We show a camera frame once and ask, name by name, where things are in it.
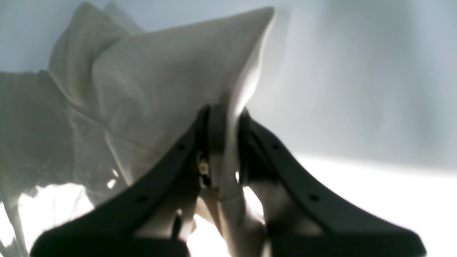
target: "gray wall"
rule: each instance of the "gray wall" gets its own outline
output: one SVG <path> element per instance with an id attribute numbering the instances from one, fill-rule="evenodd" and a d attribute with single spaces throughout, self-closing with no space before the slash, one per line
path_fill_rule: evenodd
<path id="1" fill-rule="evenodd" d="M 80 2 L 0 1 L 0 70 L 46 69 Z M 254 118 L 296 155 L 457 170 L 454 1 L 90 2 L 132 32 L 274 5 Z"/>

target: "screw hole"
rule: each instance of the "screw hole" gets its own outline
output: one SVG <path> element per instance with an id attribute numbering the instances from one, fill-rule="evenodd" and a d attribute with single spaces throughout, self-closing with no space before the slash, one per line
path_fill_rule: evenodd
<path id="1" fill-rule="evenodd" d="M 318 202 L 320 200 L 319 196 L 315 194 L 310 194 L 309 199 L 311 199 L 313 202 Z"/>
<path id="2" fill-rule="evenodd" d="M 137 203 L 142 203 L 142 202 L 145 202 L 146 200 L 148 200 L 148 197 L 145 195 L 142 195 L 137 198 Z"/>

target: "crumpled fabric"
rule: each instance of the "crumpled fabric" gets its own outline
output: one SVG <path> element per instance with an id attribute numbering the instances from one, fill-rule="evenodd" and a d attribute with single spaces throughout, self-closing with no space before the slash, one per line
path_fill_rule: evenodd
<path id="1" fill-rule="evenodd" d="M 204 104 L 228 105 L 262 15 L 131 35 L 81 4 L 47 71 L 0 73 L 2 200 L 13 209 L 35 186 L 70 182 L 97 206 L 133 184 Z"/>

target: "black plastic piece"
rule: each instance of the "black plastic piece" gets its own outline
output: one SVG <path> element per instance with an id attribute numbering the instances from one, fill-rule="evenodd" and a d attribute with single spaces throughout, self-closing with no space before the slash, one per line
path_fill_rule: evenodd
<path id="1" fill-rule="evenodd" d="M 43 233 L 32 256 L 188 256 L 178 238 L 191 220 L 200 191 L 196 156 L 208 155 L 210 111 L 209 106 L 202 108 L 186 134 L 135 185 L 91 213 Z M 425 255 L 414 232 L 379 219 L 324 187 L 247 112 L 240 120 L 239 152 L 241 183 L 262 202 L 273 256 Z M 156 234 L 165 236 L 134 237 L 151 217 L 163 230 Z"/>

